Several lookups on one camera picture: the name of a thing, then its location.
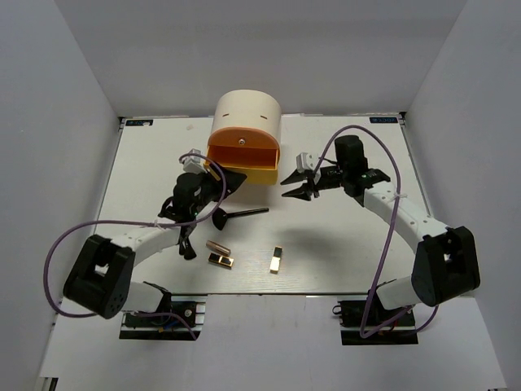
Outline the black fan brush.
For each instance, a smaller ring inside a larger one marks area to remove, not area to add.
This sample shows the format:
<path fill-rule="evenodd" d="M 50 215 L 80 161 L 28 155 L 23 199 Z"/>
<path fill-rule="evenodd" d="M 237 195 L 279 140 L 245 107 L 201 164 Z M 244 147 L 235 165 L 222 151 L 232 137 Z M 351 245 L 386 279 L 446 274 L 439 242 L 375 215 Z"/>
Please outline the black fan brush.
<path fill-rule="evenodd" d="M 259 209 L 248 209 L 236 212 L 227 213 L 224 209 L 219 208 L 212 214 L 212 224 L 219 230 L 222 231 L 226 223 L 233 218 L 237 217 L 248 217 L 262 213 L 268 213 L 269 208 Z"/>

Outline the round beige orange organizer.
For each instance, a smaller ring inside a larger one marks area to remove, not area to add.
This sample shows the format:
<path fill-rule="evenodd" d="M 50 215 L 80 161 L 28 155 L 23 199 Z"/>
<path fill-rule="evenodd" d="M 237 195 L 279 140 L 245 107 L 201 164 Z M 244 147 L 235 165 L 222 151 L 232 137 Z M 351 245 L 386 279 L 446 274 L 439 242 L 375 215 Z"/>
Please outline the round beige orange organizer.
<path fill-rule="evenodd" d="M 259 90 L 232 90 L 217 102 L 207 157 L 247 182 L 273 186 L 281 157 L 282 109 Z"/>

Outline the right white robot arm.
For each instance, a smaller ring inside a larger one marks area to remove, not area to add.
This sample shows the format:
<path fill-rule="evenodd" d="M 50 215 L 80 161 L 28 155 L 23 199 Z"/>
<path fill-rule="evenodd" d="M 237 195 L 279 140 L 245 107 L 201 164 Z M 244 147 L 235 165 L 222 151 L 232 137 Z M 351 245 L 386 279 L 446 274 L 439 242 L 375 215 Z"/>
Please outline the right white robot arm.
<path fill-rule="evenodd" d="M 299 183 L 287 197 L 310 201 L 320 191 L 341 188 L 360 206 L 386 222 L 414 252 L 411 275 L 383 283 L 367 305 L 369 318 L 379 325 L 394 319 L 397 309 L 434 307 L 480 286 L 475 238 L 464 226 L 451 228 L 429 216 L 405 196 L 380 169 L 369 167 L 356 135 L 335 140 L 335 163 L 321 167 L 319 157 L 302 152 L 296 170 L 283 184 Z"/>

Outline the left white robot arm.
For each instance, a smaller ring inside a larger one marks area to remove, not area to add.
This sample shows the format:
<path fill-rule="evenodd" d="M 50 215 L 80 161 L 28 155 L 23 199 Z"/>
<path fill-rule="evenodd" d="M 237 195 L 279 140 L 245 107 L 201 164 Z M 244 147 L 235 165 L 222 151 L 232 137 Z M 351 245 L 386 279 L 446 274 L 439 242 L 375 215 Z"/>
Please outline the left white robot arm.
<path fill-rule="evenodd" d="M 180 227 L 142 225 L 115 238 L 92 235 L 84 243 L 63 287 L 66 298 L 105 319 L 120 311 L 140 311 L 155 325 L 167 323 L 172 305 L 167 292 L 149 283 L 131 281 L 134 267 L 152 255 L 173 246 L 186 260 L 196 258 L 190 235 L 199 213 L 212 202 L 236 192 L 247 175 L 223 169 L 181 174 L 158 213 Z"/>

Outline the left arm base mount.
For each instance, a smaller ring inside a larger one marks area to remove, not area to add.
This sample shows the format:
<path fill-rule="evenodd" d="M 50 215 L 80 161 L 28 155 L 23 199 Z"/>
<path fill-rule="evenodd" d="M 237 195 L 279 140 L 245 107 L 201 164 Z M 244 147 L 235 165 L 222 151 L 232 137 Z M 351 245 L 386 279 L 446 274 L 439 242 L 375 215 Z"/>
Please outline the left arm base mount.
<path fill-rule="evenodd" d="M 206 313 L 207 296 L 171 296 L 160 308 L 160 315 L 143 317 L 124 314 L 121 340 L 195 341 L 199 337 Z"/>

